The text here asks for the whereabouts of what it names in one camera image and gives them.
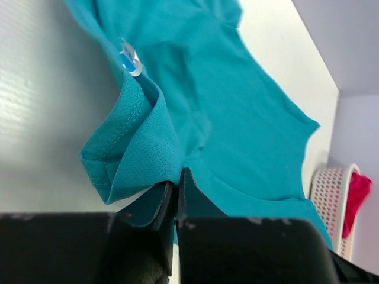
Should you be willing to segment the teal t-shirt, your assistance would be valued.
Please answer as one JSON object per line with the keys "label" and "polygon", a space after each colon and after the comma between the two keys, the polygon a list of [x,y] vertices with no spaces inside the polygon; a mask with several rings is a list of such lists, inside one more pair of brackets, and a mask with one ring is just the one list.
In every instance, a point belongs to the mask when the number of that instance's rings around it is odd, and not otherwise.
{"label": "teal t-shirt", "polygon": [[189,168],[232,217],[299,218],[332,241],[303,192],[309,118],[239,37],[238,1],[66,1],[103,48],[120,96],[80,159],[112,204]]}

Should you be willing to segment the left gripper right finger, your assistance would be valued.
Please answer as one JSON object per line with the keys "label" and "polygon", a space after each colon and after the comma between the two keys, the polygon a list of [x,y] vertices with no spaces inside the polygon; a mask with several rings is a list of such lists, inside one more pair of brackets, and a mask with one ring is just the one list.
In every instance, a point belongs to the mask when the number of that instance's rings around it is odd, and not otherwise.
{"label": "left gripper right finger", "polygon": [[329,250],[307,221],[228,217],[181,173],[176,230],[182,283],[377,283]]}

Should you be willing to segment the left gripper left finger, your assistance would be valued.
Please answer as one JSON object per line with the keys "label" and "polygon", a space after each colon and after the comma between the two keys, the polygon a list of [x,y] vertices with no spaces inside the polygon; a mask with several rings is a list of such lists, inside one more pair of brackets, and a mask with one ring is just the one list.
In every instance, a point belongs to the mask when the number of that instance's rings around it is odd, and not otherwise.
{"label": "left gripper left finger", "polygon": [[119,212],[1,214],[2,283],[168,283],[173,185]]}

